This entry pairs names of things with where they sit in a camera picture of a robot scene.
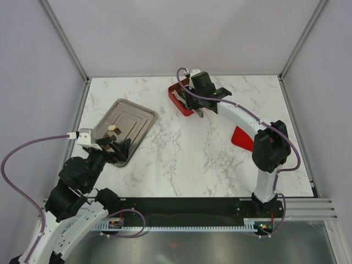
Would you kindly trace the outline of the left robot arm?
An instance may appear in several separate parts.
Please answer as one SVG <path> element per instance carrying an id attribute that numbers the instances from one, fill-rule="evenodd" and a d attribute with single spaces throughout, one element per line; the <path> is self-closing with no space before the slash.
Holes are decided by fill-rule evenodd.
<path id="1" fill-rule="evenodd" d="M 41 208 L 31 197 L 15 186 L 5 173 L 8 158 L 18 150 L 40 139 L 29 141 L 10 151 L 1 163 L 4 180 L 20 195 L 30 201 L 41 217 L 41 226 L 36 229 L 26 251 L 11 259 L 11 263 L 64 263 L 72 250 L 96 223 L 106 217 L 120 214 L 120 198 L 109 188 L 98 191 L 94 201 L 85 213 L 70 228 L 67 225 L 76 216 L 82 205 L 87 202 L 89 194 L 107 163 L 125 162 L 129 156 L 130 139 L 115 142 L 111 137 L 98 140 L 88 134 L 69 133 L 68 139 L 88 152 L 88 157 L 68 159 L 59 172 L 59 182 Z"/>

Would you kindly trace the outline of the stainless steel tongs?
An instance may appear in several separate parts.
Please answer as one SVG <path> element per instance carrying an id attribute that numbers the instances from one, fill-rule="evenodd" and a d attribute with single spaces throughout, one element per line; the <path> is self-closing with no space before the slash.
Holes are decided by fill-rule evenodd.
<path id="1" fill-rule="evenodd" d="M 204 113 L 203 113 L 202 110 L 198 110 L 198 109 L 196 109 L 196 110 L 190 110 L 190 109 L 187 109 L 187 107 L 186 107 L 186 100 L 185 100 L 183 97 L 181 97 L 181 95 L 178 94 L 178 92 L 177 92 L 176 90 L 174 90 L 174 91 L 172 92 L 172 94 L 173 94 L 173 96 L 176 98 L 176 100 L 181 104 L 181 109 L 182 109 L 181 112 L 182 112 L 182 113 L 184 113 L 185 111 L 194 112 L 194 113 L 196 113 L 200 118 L 203 118 L 203 117 L 204 117 Z"/>

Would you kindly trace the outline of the stainless steel tray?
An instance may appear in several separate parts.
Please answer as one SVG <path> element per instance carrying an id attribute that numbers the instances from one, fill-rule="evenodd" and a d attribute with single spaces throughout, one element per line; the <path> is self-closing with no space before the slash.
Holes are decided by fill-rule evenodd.
<path id="1" fill-rule="evenodd" d="M 120 142 L 130 138 L 129 158 L 123 166 L 125 167 L 157 118 L 158 114 L 151 109 L 125 99 L 118 99 L 95 126 L 95 139 L 109 136 L 115 142 Z M 108 130 L 110 125 L 115 125 L 116 129 Z"/>

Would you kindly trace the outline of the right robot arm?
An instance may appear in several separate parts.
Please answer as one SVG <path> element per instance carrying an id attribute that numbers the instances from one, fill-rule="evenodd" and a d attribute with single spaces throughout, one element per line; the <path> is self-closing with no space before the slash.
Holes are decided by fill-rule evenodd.
<path id="1" fill-rule="evenodd" d="M 258 174 L 251 210 L 254 215 L 264 217 L 277 200 L 274 190 L 277 173 L 291 153 L 286 125 L 280 120 L 268 124 L 235 103 L 232 93 L 223 87 L 216 89 L 205 71 L 185 70 L 185 76 L 189 79 L 188 87 L 184 88 L 188 108 L 205 108 L 227 118 L 253 141 L 252 160 Z"/>

